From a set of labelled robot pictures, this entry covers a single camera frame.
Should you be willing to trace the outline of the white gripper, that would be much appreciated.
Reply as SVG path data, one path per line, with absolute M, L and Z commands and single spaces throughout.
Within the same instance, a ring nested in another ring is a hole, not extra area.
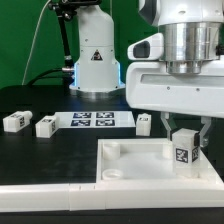
M 201 118 L 200 146 L 209 143 L 212 118 L 224 118 L 224 60 L 203 64 L 200 74 L 171 75 L 162 62 L 135 62 L 126 73 L 126 100 L 131 108 L 161 111 L 161 121 L 171 139 L 170 113 Z

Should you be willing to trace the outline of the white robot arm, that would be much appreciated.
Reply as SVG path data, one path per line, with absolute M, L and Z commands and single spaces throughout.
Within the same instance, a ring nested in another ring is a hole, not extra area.
M 200 145 L 214 117 L 224 118 L 224 0 L 139 0 L 139 14 L 158 32 L 128 47 L 126 73 L 130 107 L 197 115 L 204 127 Z M 99 6 L 78 10 L 80 57 L 71 89 L 94 98 L 119 87 L 112 18 Z

